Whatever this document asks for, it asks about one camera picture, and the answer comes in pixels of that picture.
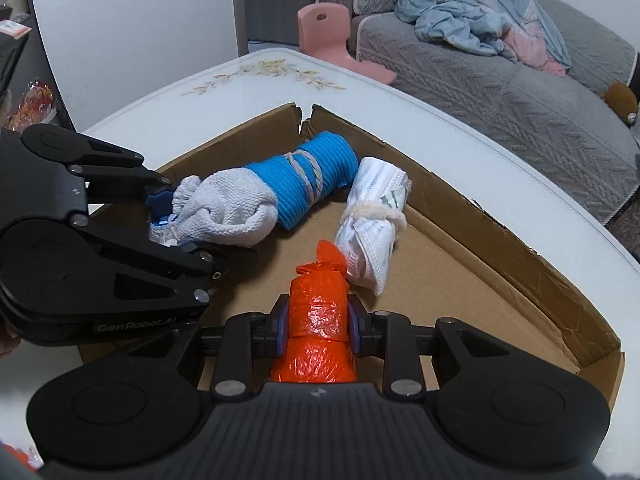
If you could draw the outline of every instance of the blue gripper pad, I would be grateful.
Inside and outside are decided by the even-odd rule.
[[[278,338],[276,340],[278,357],[282,357],[287,352],[287,341],[289,340],[289,298],[278,318]]]
[[[162,191],[146,196],[145,205],[151,209],[151,221],[158,223],[160,219],[169,216],[174,211],[174,190]]]
[[[358,330],[358,317],[351,305],[351,301],[347,301],[347,309],[349,312],[349,342],[351,343],[351,352],[354,356],[360,353],[360,331]]]

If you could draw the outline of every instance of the orange plastic bag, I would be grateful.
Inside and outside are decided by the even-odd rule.
[[[355,362],[349,343],[313,337],[294,337],[287,353],[271,370],[281,383],[354,383]]]
[[[347,265],[332,243],[320,240],[316,261],[296,268],[289,295],[289,341],[271,379],[296,383],[356,380],[348,333]]]
[[[317,261],[301,265],[289,291],[289,337],[348,341],[347,265],[342,253],[320,240]]]

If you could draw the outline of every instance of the brown stuffed toy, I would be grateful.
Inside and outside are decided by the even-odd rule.
[[[603,99],[627,126],[632,126],[636,122],[638,99],[625,83],[613,83],[604,93]]]

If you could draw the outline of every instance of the gray sofa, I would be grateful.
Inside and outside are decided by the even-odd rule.
[[[559,0],[538,0],[562,32],[574,65],[561,78],[503,57],[425,43],[398,20],[395,0],[320,0],[353,11],[350,49],[398,73],[394,86],[469,124],[558,184],[600,222],[640,185],[640,124],[632,129],[602,101],[628,81],[636,50]]]

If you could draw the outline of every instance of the rope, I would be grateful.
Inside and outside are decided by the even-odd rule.
[[[316,192],[314,193],[314,189],[311,186],[311,182],[306,177],[305,170],[302,169],[295,158],[294,155],[302,155],[306,157],[306,159],[311,163],[311,166],[314,168],[314,175],[316,177]],[[316,158],[311,155],[311,153],[306,152],[305,150],[296,150],[295,152],[285,153],[284,157],[289,161],[289,164],[293,166],[293,169],[296,170],[296,173],[300,176],[302,181],[305,183],[306,189],[306,199],[309,202],[309,207],[315,204],[320,195],[322,193],[322,171],[320,171],[320,166],[318,166],[318,161]]]
[[[380,200],[356,200],[342,213],[340,224],[349,217],[367,220],[388,220],[396,228],[396,238],[407,228],[406,217],[401,209],[384,205]]]

